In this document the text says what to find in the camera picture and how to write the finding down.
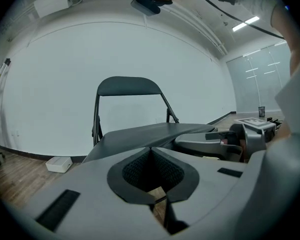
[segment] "black rubber pad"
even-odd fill
[[[65,190],[36,220],[39,224],[54,231],[64,216],[75,203],[80,193],[72,190]]]
[[[230,176],[233,176],[233,177],[240,178],[243,172],[238,171],[238,170],[231,170],[231,169],[227,169],[227,168],[220,168],[218,170],[218,173],[222,173],[222,174],[226,174],[226,175],[230,175]]]

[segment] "chair seat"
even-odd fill
[[[142,147],[172,149],[173,141],[182,134],[209,133],[213,125],[162,122],[108,132],[91,150],[83,163],[113,156]]]

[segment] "ceiling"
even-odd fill
[[[253,17],[253,15],[241,5],[231,5],[230,3],[219,2],[218,0],[211,1],[222,10],[244,21]],[[39,16],[33,3],[34,0],[16,0],[14,5],[7,12],[6,17],[0,25],[0,31],[6,33],[9,36],[9,40],[15,38],[22,30],[38,20]],[[238,25],[239,22],[224,15],[205,0],[178,0],[177,3],[191,11],[200,21],[207,25],[219,38],[221,43],[224,44],[228,52],[266,35],[247,26],[233,32],[232,28]],[[274,32],[274,29],[262,20],[258,20],[253,24]]]

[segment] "shirt sleeve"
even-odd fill
[[[258,16],[263,21],[271,25],[271,18],[278,0],[236,0],[237,5],[242,5],[254,16]]]

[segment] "floor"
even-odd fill
[[[283,120],[281,112],[267,112],[264,120],[268,117]],[[234,123],[235,119],[259,118],[257,113],[230,114],[214,125],[219,131],[226,131]],[[62,173],[50,172],[46,168],[46,161],[35,160],[0,150],[5,154],[5,161],[0,166],[0,197],[18,208],[22,208],[38,190],[50,185],[54,180],[61,177]],[[78,166],[74,163],[69,171]],[[156,200],[166,194],[161,187],[150,192]],[[163,224],[166,211],[166,200],[157,203],[153,215]]]

